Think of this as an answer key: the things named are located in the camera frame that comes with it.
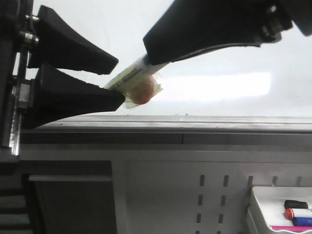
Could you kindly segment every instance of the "white plastic container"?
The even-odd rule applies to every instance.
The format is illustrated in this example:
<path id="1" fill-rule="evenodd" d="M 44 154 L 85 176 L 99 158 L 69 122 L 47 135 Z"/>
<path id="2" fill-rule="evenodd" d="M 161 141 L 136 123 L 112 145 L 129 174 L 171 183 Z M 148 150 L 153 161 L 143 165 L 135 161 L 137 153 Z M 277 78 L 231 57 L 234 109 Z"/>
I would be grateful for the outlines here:
<path id="1" fill-rule="evenodd" d="M 284 202 L 287 199 L 312 204 L 312 188 L 253 187 L 247 213 L 247 225 L 251 234 L 312 234 L 312 227 L 303 232 L 277 231 L 271 228 L 293 226 L 293 223 L 284 217 Z"/>

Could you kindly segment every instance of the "red marker cap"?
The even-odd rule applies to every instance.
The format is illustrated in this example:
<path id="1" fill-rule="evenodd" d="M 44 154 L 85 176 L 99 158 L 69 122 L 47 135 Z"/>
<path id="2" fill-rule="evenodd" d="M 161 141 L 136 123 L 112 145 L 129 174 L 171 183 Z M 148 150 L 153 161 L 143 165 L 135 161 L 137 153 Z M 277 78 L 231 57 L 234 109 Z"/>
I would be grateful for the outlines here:
<path id="1" fill-rule="evenodd" d="M 284 215 L 286 219 L 292 220 L 294 217 L 294 212 L 291 208 L 289 208 L 285 210 Z"/>

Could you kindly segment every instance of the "marker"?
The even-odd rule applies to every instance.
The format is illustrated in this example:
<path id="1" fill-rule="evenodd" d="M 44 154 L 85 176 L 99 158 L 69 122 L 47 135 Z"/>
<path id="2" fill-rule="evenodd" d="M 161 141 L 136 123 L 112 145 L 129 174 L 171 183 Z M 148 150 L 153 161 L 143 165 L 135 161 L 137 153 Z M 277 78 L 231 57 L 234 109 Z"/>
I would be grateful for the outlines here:
<path id="1" fill-rule="evenodd" d="M 295 217 L 292 223 L 294 226 L 312 227 L 312 218 Z"/>
<path id="2" fill-rule="evenodd" d="M 295 209 L 308 209 L 309 206 L 305 201 L 296 201 L 296 200 L 286 200 L 284 202 L 285 209 L 295 208 Z"/>
<path id="3" fill-rule="evenodd" d="M 312 218 L 312 210 L 309 209 L 286 209 L 285 218 L 292 220 L 294 217 Z"/>
<path id="4" fill-rule="evenodd" d="M 271 226 L 271 228 L 275 231 L 286 230 L 295 233 L 301 233 L 307 230 L 312 230 L 311 227 L 302 227 L 302 226 Z"/>

